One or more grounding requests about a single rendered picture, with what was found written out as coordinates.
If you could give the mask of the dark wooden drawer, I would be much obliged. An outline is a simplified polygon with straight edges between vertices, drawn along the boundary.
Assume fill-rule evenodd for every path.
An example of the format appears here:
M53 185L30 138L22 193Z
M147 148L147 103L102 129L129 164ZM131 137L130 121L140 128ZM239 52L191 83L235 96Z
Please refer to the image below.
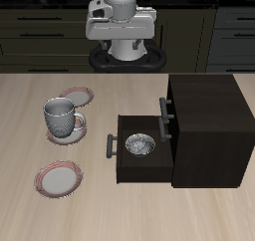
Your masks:
M144 133L155 142L148 155L137 157L126 148L126 140L133 134ZM169 141L161 141L158 117L119 116L118 135L108 135L107 158L117 157L117 183L170 182L173 160Z

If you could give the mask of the dark kitchen cupboards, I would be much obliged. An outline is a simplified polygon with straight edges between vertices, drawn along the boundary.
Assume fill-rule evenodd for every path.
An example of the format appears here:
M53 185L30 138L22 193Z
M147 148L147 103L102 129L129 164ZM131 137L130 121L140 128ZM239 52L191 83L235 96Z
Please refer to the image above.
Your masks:
M86 9L0 10L0 73L91 73L100 43L86 38ZM159 9L152 41L164 73L205 71L214 9Z

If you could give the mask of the red-rimmed white plate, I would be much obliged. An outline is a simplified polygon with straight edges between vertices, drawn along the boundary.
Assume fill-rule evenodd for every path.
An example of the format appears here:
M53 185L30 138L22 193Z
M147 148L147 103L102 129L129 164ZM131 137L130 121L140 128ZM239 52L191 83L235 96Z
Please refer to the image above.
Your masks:
M60 199L74 193L83 181L82 169L72 161L57 160L41 168L35 176L35 189L46 198Z
M87 87L72 87L62 91L60 98L70 99L76 108L81 108L93 100L94 92Z
M51 132L47 130L46 137L47 137L47 140L49 140L53 144L67 146L82 140L86 136L87 131L88 131L88 128L84 126L80 130L73 131L68 137L58 138L53 136Z

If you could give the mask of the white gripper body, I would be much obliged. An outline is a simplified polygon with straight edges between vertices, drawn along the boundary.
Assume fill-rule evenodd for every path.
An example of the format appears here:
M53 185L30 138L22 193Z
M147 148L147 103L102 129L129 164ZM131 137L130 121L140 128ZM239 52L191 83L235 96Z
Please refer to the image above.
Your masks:
M154 36L155 20L156 11L153 8L143 7L137 7L132 18L120 22L89 14L86 37L89 40L151 39Z

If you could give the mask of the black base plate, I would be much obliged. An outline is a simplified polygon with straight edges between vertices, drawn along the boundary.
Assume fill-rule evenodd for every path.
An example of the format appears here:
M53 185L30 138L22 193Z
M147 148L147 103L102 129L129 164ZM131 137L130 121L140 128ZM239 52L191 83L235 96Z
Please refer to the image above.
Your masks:
M147 53L135 61L121 61L98 45L89 56L90 65L99 74L157 74L166 64L165 53L153 40L144 40Z

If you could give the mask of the grey kitchen cupboard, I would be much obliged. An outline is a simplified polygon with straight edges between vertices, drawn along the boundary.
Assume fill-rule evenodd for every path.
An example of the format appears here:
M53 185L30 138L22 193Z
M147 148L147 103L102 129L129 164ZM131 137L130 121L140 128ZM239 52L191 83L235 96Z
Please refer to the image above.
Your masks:
M255 7L216 12L207 73L255 73Z

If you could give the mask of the dark wooden cabinet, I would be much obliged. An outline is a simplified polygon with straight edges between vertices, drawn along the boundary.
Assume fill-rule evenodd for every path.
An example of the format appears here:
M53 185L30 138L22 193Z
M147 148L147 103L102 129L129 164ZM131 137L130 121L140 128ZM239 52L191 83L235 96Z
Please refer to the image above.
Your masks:
M170 75L159 100L174 188L237 188L255 147L255 118L231 75Z

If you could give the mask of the grey porcelain mug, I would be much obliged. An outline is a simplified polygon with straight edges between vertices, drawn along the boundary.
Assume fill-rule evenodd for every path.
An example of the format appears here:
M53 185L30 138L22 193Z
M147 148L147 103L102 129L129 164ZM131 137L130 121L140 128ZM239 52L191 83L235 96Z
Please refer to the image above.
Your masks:
M86 118L75 111L74 102L66 98L54 98L45 102L43 106L45 122L54 137L65 138L73 131L86 126ZM75 127L76 117L83 120L81 126Z

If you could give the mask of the grey patterned bowl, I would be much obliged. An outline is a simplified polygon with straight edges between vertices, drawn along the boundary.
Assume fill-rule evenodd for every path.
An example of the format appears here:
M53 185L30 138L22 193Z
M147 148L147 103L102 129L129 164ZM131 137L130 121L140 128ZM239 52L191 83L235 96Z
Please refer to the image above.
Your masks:
M155 141L148 134L135 133L127 138L125 147L135 157L146 157L155 149Z

